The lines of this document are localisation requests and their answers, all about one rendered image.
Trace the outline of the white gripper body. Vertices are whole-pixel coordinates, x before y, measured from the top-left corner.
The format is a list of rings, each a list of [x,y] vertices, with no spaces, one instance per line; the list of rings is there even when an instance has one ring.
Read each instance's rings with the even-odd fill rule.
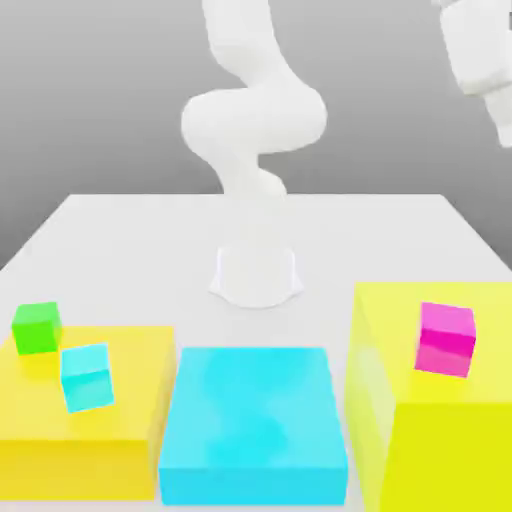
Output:
[[[439,0],[455,80],[467,95],[512,85],[512,0]]]

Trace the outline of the small magenta cube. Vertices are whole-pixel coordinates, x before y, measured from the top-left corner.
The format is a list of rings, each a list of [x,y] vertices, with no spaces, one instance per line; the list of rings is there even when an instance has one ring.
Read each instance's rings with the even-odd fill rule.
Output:
[[[475,343],[471,308],[421,303],[415,370],[467,378]]]

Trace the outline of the small cyan cube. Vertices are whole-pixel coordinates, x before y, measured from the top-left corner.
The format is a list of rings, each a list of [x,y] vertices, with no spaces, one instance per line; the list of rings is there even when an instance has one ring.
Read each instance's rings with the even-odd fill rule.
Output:
[[[62,350],[60,381],[69,413],[113,405],[108,344],[102,342]]]

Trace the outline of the small green cube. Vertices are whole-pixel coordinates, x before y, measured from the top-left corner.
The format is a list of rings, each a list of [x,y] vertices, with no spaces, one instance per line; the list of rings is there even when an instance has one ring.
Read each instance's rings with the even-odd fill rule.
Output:
[[[56,352],[62,323],[56,302],[20,304],[11,325],[19,355]]]

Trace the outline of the large lemon yellow box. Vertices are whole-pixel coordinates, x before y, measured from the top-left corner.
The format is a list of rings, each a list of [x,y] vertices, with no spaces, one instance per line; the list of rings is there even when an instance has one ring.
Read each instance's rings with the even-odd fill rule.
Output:
[[[466,376],[416,368],[425,302],[473,311]],[[345,378],[365,512],[512,512],[512,283],[358,283]]]

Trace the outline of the large cyan box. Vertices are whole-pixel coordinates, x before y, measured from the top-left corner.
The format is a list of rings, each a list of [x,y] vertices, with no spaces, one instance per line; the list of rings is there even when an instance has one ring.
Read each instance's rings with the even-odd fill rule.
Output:
[[[184,349],[158,472],[165,505],[344,504],[348,459],[325,350]]]

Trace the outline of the large golden yellow box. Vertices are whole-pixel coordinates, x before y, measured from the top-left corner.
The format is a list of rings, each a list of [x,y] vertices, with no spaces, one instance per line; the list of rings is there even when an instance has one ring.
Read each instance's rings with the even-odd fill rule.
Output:
[[[70,414],[56,353],[0,344],[0,501],[155,496],[177,357],[166,326],[66,327],[65,348],[105,342],[115,402]]]

